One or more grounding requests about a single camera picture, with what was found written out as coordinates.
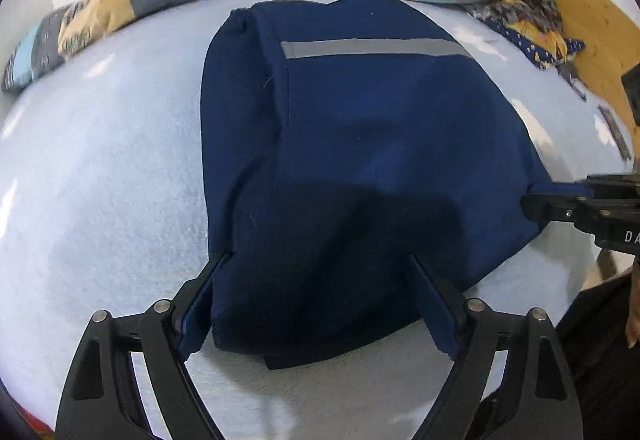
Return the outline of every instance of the reflective stripe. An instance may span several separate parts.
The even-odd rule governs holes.
[[[444,39],[334,39],[330,41],[283,41],[287,59],[349,54],[423,54],[471,57],[455,41]]]

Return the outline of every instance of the crumpled fabric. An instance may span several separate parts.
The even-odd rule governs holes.
[[[475,3],[466,10],[514,43],[540,69],[565,64],[585,48],[583,41],[562,36],[556,0],[500,0]]]

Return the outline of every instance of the navy blue garment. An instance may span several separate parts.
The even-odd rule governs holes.
[[[201,118],[209,253],[234,253],[213,275],[214,341],[272,367],[419,318],[410,252],[462,291],[539,232],[520,197],[550,178],[520,117],[399,0],[233,11],[207,53]]]

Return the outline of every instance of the black device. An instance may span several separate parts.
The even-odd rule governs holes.
[[[530,220],[570,222],[595,244],[640,256],[640,175],[592,175],[574,183],[534,185],[522,198]]]
[[[640,125],[640,63],[622,76],[622,85],[629,99],[636,126]]]

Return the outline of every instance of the wooden panel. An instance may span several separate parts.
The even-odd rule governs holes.
[[[582,39],[587,48],[575,60],[589,89],[620,115],[640,157],[640,128],[636,127],[621,75],[640,62],[640,29],[611,0],[556,0],[564,34]]]

